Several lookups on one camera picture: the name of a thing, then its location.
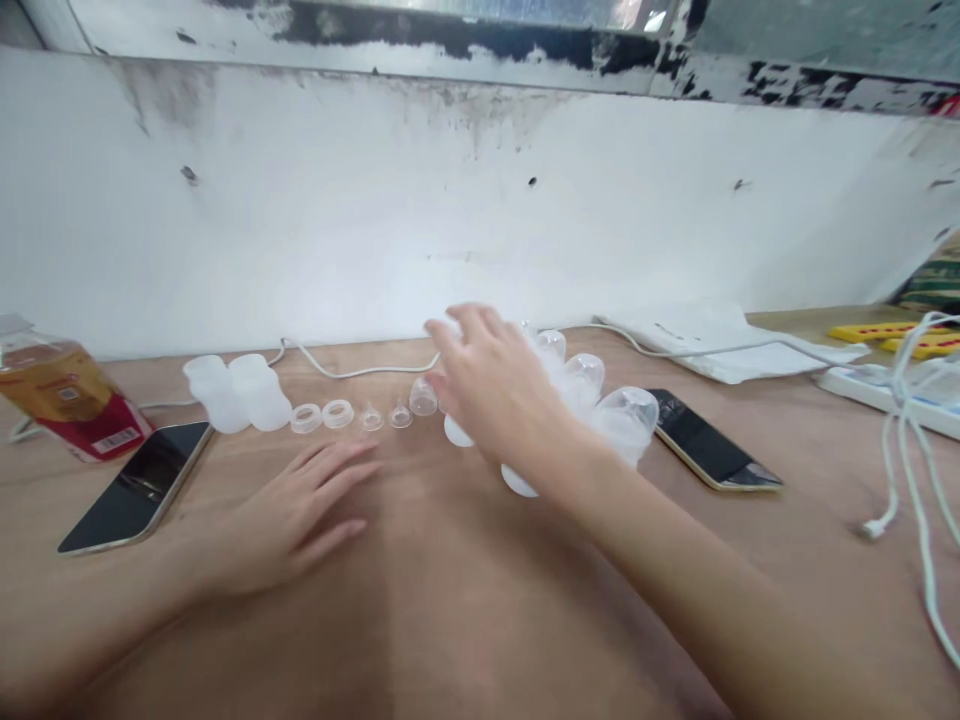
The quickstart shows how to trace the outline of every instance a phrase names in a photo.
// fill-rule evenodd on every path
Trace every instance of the plastic ring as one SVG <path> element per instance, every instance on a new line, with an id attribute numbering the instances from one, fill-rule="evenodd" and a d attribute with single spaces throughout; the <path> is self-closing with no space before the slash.
<path id="1" fill-rule="evenodd" d="M 346 400 L 331 400 L 323 406 L 323 422 L 328 428 L 346 427 L 353 422 L 353 407 Z"/>
<path id="2" fill-rule="evenodd" d="M 290 429 L 300 435 L 313 432 L 321 425 L 323 425 L 323 415 L 320 413 L 320 407 L 313 403 L 294 408 L 290 415 Z"/>

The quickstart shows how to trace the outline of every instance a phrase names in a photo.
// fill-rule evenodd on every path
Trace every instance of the right hand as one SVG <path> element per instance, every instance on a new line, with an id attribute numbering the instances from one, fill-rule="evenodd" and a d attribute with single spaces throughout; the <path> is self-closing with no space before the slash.
<path id="1" fill-rule="evenodd" d="M 456 305 L 447 314 L 460 323 L 463 338 L 444 322 L 427 321 L 444 368 L 427 379 L 477 445 L 529 479 L 544 454 L 590 435 L 550 384 L 520 328 L 487 305 Z"/>

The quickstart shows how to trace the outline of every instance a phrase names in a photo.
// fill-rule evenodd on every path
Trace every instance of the hand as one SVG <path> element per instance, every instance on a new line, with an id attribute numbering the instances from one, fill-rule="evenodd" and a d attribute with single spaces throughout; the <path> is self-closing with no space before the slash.
<path id="1" fill-rule="evenodd" d="M 564 405 L 523 334 L 487 305 L 451 307 L 463 338 L 429 320 L 442 372 L 427 379 L 447 412 L 481 448 L 525 479 L 546 456 L 592 433 Z"/>
<path id="2" fill-rule="evenodd" d="M 351 488 L 376 473 L 379 462 L 344 468 L 376 442 L 331 442 L 304 450 L 277 477 L 214 527 L 205 546 L 215 569 L 215 590 L 265 590 L 316 565 L 362 532 L 366 521 L 347 520 L 322 535 L 314 531 Z"/>

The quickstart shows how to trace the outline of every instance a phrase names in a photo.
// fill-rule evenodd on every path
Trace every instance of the black phone screen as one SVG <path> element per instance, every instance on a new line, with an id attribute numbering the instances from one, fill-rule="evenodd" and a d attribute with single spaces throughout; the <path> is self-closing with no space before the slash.
<path id="1" fill-rule="evenodd" d="M 209 426 L 176 425 L 148 437 L 57 552 L 128 540 L 146 530 Z"/>
<path id="2" fill-rule="evenodd" d="M 724 487 L 781 487 L 765 467 L 724 437 L 710 423 L 667 390 L 650 390 L 660 405 L 657 425 L 718 485 Z"/>

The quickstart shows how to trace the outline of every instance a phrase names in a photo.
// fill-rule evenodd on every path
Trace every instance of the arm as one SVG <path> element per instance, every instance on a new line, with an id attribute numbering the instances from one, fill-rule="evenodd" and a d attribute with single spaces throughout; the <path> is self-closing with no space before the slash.
<path id="1" fill-rule="evenodd" d="M 89 588 L 71 595 L 69 613 L 38 629 L 54 637 L 46 652 L 21 663 L 17 677 L 2 679 L 5 709 L 15 718 L 53 713 L 197 603 L 265 590 L 316 565 L 365 527 L 363 520 L 348 520 L 315 533 L 334 503 L 379 470 L 376 462 L 343 469 L 375 446 L 313 445 L 219 524 L 178 523 L 170 528 L 176 538 L 117 551 L 122 561 L 105 572 L 123 584 L 98 593 L 101 583 L 90 578 Z"/>
<path id="2" fill-rule="evenodd" d="M 551 388 L 514 325 L 448 310 L 463 339 L 431 382 L 478 445 L 569 515 L 660 615 L 739 718 L 915 717 L 789 609 L 757 570 L 627 467 Z"/>

